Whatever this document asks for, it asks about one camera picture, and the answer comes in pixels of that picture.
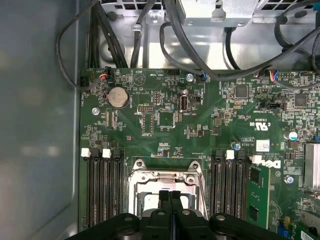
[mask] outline capacitor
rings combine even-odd
[[[231,143],[231,148],[235,151],[239,151],[241,149],[241,144],[237,141]]]
[[[294,181],[295,181],[294,178],[293,178],[292,176],[290,176],[290,175],[285,176],[285,178],[284,178],[284,182],[285,182],[286,184],[293,184]]]
[[[283,137],[286,140],[296,141],[298,139],[298,133],[296,133],[295,131],[286,131]]]

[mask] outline barcode label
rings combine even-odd
[[[301,231],[301,239],[302,240],[313,240],[313,238],[310,237],[308,234],[306,234],[304,231]]]

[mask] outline green circuit board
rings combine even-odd
[[[85,69],[82,84],[104,71]],[[197,160],[208,213],[233,213],[273,232],[286,219],[294,238],[301,210],[320,213],[319,200],[306,193],[310,186],[304,184],[305,144],[320,135],[320,88],[287,90],[273,84],[269,74],[229,82],[197,75],[187,80],[186,75],[175,69],[108,69],[106,79],[81,94],[80,149],[90,149],[96,159],[80,158],[79,229],[128,211],[128,176],[137,158],[148,168],[165,169],[185,169]],[[277,80],[304,86],[316,77],[280,71]],[[286,138],[292,132],[296,140]],[[103,149],[120,156],[121,163],[99,165]],[[234,150],[234,159],[241,155],[245,165],[221,166],[227,150]],[[251,164],[253,156],[264,162]],[[229,178],[235,180],[229,184]],[[224,203],[220,195],[225,192],[217,192],[226,191],[221,188],[233,194]],[[243,198],[230,200],[239,191]],[[121,199],[116,208],[108,205],[111,199]]]

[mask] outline wire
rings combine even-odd
[[[316,54],[317,54],[317,48],[320,42],[320,34],[318,34],[313,42],[313,46],[312,46],[312,51],[311,51],[311,62],[312,62],[312,66],[313,69],[316,71],[317,74],[320,75],[320,68],[317,66],[316,63]]]
[[[231,64],[231,66],[233,67],[233,69],[240,70],[240,67],[236,63],[236,60],[234,59],[232,52],[231,52],[231,35],[232,35],[232,32],[236,29],[237,29],[236,27],[225,27],[224,28],[224,31],[225,31],[225,52],[226,52],[226,56]]]
[[[287,13],[292,11],[292,10],[295,10],[297,8],[301,8],[301,7],[304,7],[304,6],[308,6],[310,4],[314,4],[314,3],[318,2],[318,1],[319,0],[305,0],[305,1],[297,2],[296,4],[294,4],[291,7],[289,7],[286,11],[284,11],[278,17],[278,19],[276,20],[275,25],[274,25],[274,36],[275,36],[275,39],[277,40],[277,42],[280,44],[280,46],[283,47],[283,51],[286,51],[288,48],[293,46],[293,44],[291,42],[289,42],[284,37],[284,35],[282,34],[281,29],[280,29],[280,24],[282,23],[283,19],[285,19]],[[301,54],[301,55],[305,55],[309,61],[311,60],[311,55],[306,50],[298,48],[295,52],[298,53],[298,54]]]
[[[98,3],[98,0],[92,0],[92,2],[83,10],[81,10],[74,18],[72,18],[63,28],[62,30],[58,33],[57,37],[56,37],[56,42],[55,42],[55,52],[56,52],[56,56],[57,56],[57,61],[58,61],[58,65],[60,67],[60,70],[62,72],[62,75],[64,76],[64,78],[68,81],[68,83],[73,86],[75,89],[82,91],[82,92],[86,92],[89,91],[91,89],[93,89],[98,82],[100,81],[99,78],[97,78],[96,80],[94,80],[94,82],[89,85],[89,86],[78,86],[77,84],[75,84],[71,78],[69,77],[64,63],[62,61],[62,57],[61,57],[61,38],[63,36],[63,34],[65,33],[65,31],[75,22],[77,22],[86,12],[88,12],[96,3]]]
[[[105,36],[105,40],[107,41],[108,47],[110,49],[110,52],[111,52],[112,48],[114,48],[116,53],[117,53],[117,57],[116,56],[114,57],[112,55],[112,57],[114,57],[113,60],[115,62],[116,61],[120,62],[120,66],[117,66],[117,68],[128,68],[128,64],[126,62],[125,55],[122,52],[122,49],[121,49],[120,43],[118,41],[118,38],[117,38],[115,32],[113,31],[111,25],[110,25],[109,19],[108,19],[107,15],[106,15],[106,12],[105,12],[104,8],[99,3],[99,4],[94,6],[94,9],[95,9],[96,15],[98,17],[100,27],[101,27],[101,29],[103,31],[104,36]]]
[[[182,48],[186,52],[186,54],[190,57],[190,59],[198,65],[202,70],[206,72],[207,75],[211,77],[212,80],[215,81],[232,81],[237,78],[243,78],[247,75],[253,74],[255,72],[258,72],[262,69],[267,68],[270,65],[273,65],[285,58],[287,58],[291,53],[296,51],[300,46],[314,38],[316,35],[320,34],[320,28],[316,28],[310,33],[308,33],[306,36],[304,36],[301,40],[299,40],[296,44],[294,44],[292,47],[288,48],[286,51],[280,53],[279,55],[273,57],[272,59],[263,62],[257,66],[251,67],[246,70],[242,70],[233,74],[216,74],[214,73],[200,58],[200,56],[197,54],[193,46],[190,44],[182,26],[178,18],[177,10],[175,7],[175,4],[171,0],[164,0],[164,5],[166,12],[169,16],[169,20],[171,21],[171,25],[173,28],[174,33],[176,34]]]
[[[144,6],[141,14],[139,15],[136,24],[142,25],[143,21],[146,18],[147,13],[152,9],[155,5],[157,0],[149,0],[146,5]],[[134,43],[133,43],[133,51],[131,56],[130,68],[136,68],[139,59],[139,52],[141,46],[141,32],[135,31],[134,32]]]
[[[171,57],[170,54],[167,52],[165,48],[165,27],[168,27],[168,26],[171,26],[170,22],[165,22],[164,24],[161,25],[160,32],[159,32],[160,47],[164,57],[178,69],[182,69],[189,73],[193,73],[197,75],[202,75],[203,72],[201,70],[195,70],[195,69],[192,69],[191,67],[182,65],[181,63],[173,59],[173,57]]]

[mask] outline motherboard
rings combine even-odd
[[[85,69],[81,84],[97,78],[81,94],[80,231],[123,212],[141,217],[158,207],[160,190],[177,190],[183,207],[206,219],[226,213],[312,239],[298,220],[320,214],[320,88],[288,90],[268,71],[220,82],[108,67]],[[317,78],[277,74],[288,86]]]

